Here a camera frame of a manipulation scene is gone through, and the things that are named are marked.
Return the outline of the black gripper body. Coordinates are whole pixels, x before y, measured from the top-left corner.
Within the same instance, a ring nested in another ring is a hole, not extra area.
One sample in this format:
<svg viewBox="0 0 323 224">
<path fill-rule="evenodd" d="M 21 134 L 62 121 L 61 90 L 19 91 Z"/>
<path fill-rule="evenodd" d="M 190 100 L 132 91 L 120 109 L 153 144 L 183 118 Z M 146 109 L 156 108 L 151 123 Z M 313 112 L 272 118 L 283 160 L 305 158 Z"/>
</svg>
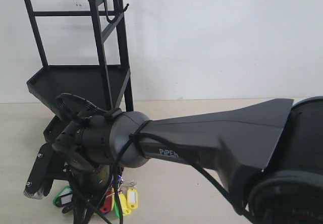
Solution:
<svg viewBox="0 0 323 224">
<path fill-rule="evenodd" d="M 112 185 L 113 168 L 99 165 L 92 172 L 84 172 L 65 165 L 65 175 L 73 191 L 73 223 L 90 223 L 97 214 L 105 223 L 111 223 L 100 211 L 107 190 Z"/>
</svg>

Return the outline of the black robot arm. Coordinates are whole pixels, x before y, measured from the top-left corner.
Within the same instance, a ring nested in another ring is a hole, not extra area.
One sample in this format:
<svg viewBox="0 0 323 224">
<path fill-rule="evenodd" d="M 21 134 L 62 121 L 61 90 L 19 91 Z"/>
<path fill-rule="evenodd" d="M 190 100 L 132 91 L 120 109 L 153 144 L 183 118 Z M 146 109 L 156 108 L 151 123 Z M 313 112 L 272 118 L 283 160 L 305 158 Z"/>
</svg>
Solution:
<svg viewBox="0 0 323 224">
<path fill-rule="evenodd" d="M 89 223 L 108 190 L 121 209 L 123 168 L 152 158 L 192 166 L 251 223 L 322 223 L 320 96 L 164 120 L 69 93 L 57 102 L 69 123 L 40 148 L 24 195 L 41 199 L 68 181 L 74 223 Z"/>
</svg>

